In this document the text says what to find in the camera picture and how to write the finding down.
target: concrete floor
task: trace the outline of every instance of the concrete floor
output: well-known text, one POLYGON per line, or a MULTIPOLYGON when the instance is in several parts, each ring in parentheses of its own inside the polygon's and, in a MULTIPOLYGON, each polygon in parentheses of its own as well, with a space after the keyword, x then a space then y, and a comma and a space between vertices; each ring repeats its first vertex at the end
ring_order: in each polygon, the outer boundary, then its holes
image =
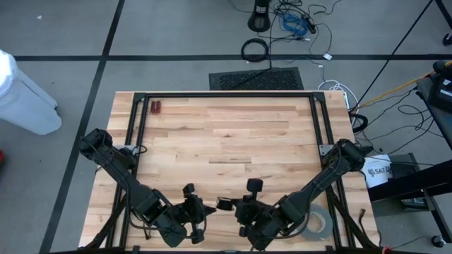
MULTIPOLYGON (((233 0, 250 10, 252 1, 233 0)), ((314 1, 303 1, 304 7, 314 1)), ((315 1, 331 6, 332 0, 315 1)), ((332 15, 315 17, 333 32, 330 54, 391 54, 416 20, 427 0, 344 0, 332 15)), ((452 3, 444 1, 452 12, 452 3)), ((118 0, 3 0, 0 1, 0 49, 14 56, 87 56, 102 54, 118 0)), ((126 0, 110 55, 226 55, 239 54, 242 44, 256 34, 246 26, 248 13, 234 10, 228 0, 126 0)), ((449 32, 437 5, 431 4, 395 54, 452 54, 441 39, 449 32)), ((272 36, 286 33, 274 28, 272 36)), ((329 34, 321 28, 314 54, 328 46, 329 34)), ((273 54, 308 54, 311 42, 275 43, 273 54)), ((320 61, 325 77, 346 84, 357 96, 364 93, 385 61, 320 61)), ((434 61, 390 61, 366 99, 427 73, 434 61)), ((63 126, 36 136, 0 121, 0 149, 7 161, 0 168, 0 254, 37 253, 49 223, 71 149, 90 94, 97 61, 20 61, 19 67, 59 103, 63 126)), ((321 69, 309 61, 296 66, 306 90, 321 82, 321 69)), ((267 68, 268 63, 244 61, 108 61, 95 96, 87 130, 105 128, 114 93, 120 90, 208 90, 208 74, 267 68)), ((404 103, 425 109, 414 95, 404 103)), ((370 119, 383 109, 368 107, 370 119)), ((369 127, 374 137, 397 126, 417 123, 418 116, 389 111, 369 127)), ((374 142, 393 150, 412 137, 414 130, 394 133, 374 142)), ((426 134, 398 153, 413 152, 418 162, 438 163, 451 158, 446 142, 426 134)), ((78 158, 61 214, 52 251, 78 247, 88 206, 95 165, 78 158)), ((440 196, 443 213, 452 214, 450 195, 440 196)), ((405 213, 393 201, 374 203, 383 245, 396 246, 418 236, 439 234, 428 212, 405 213)), ((428 238, 399 250, 450 253, 451 246, 434 248, 428 238)))

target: wooden table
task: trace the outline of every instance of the wooden table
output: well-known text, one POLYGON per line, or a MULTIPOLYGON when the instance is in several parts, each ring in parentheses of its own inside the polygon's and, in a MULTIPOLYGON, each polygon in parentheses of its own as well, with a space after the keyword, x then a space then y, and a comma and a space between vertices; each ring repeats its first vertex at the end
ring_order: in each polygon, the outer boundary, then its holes
MULTIPOLYGON (((334 140, 354 141, 341 92, 330 91, 325 95, 334 140)), ((133 92, 118 92, 114 98, 107 130, 115 144, 124 144, 132 98, 133 92)), ((264 185, 258 199, 273 204, 284 194, 298 191, 321 170, 307 98, 159 100, 161 113, 147 116, 145 123, 143 145, 148 151, 140 157, 137 179, 162 191, 172 203, 182 202, 182 188, 194 183, 204 203, 215 207, 218 196, 239 198, 247 193, 248 178, 260 178, 264 185)), ((326 140, 319 105, 317 111, 326 140)), ((138 109, 132 144, 136 141, 140 112, 138 109)), ((362 222, 367 235, 378 244, 363 176, 347 173, 343 183, 350 214, 357 220, 362 208, 367 211, 362 222)), ((110 216, 115 188, 116 183, 105 171, 96 174, 80 246, 89 243, 110 216)), ((325 193, 314 203, 327 207, 325 193)), ((339 214, 338 222, 342 244, 346 246, 339 214)), ((121 223, 122 218, 117 223, 114 246, 119 242, 121 223)), ((185 240, 173 250, 249 250, 250 243, 238 233, 234 212, 217 211, 208 217, 204 242, 191 245, 190 240, 185 240)), ((141 250, 170 250, 158 232, 152 236, 145 240, 142 230, 130 227, 127 249, 138 245, 141 250)), ((306 241, 298 236, 275 240, 267 250, 325 250, 328 245, 334 246, 332 236, 322 241, 306 241)))

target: gray duct tape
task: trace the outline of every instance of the gray duct tape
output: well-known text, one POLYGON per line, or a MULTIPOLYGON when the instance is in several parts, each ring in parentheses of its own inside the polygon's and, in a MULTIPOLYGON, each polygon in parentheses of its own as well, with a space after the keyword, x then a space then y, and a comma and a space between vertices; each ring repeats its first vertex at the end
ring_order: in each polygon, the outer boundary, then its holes
POLYGON ((313 217, 319 218, 321 225, 317 231, 312 231, 309 226, 301 233, 301 236, 310 241, 322 241, 328 238, 333 231, 333 220, 331 219, 328 210, 320 205, 311 204, 311 219, 313 217))

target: white bucket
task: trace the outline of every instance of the white bucket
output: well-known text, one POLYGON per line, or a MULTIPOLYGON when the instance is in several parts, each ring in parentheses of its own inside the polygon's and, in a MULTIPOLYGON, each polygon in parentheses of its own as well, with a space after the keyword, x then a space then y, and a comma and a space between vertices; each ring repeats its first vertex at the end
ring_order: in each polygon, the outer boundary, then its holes
POLYGON ((61 127, 57 102, 17 68, 14 58, 0 50, 0 119, 46 135, 61 127))

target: white cable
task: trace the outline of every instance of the white cable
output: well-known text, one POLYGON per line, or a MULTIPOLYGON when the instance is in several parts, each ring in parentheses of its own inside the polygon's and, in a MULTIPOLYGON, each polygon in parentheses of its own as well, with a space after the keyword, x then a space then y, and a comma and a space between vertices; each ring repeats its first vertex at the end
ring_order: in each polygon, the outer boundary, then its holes
MULTIPOLYGON (((345 88, 345 89, 353 96, 353 99, 355 99, 356 104, 358 103, 358 98, 356 98, 356 95, 355 95, 355 94, 354 94, 354 93, 353 93, 346 85, 344 85, 344 84, 342 84, 342 83, 339 83, 339 82, 336 81, 336 80, 325 80, 325 82, 322 82, 322 83, 319 85, 319 87, 317 88, 317 90, 321 90, 321 88, 322 88, 323 85, 325 85, 326 83, 330 83, 330 82, 334 82, 335 84, 334 84, 334 86, 330 87, 328 90, 335 90, 335 91, 341 90, 341 91, 345 92, 345 91, 344 91, 344 88, 345 88)), ((358 112, 359 112, 359 104, 357 105, 357 108, 358 108, 358 110, 356 111, 356 114, 358 114, 358 112)), ((353 118, 353 120, 352 120, 352 126, 354 126, 355 121, 356 121, 356 118, 353 118)))

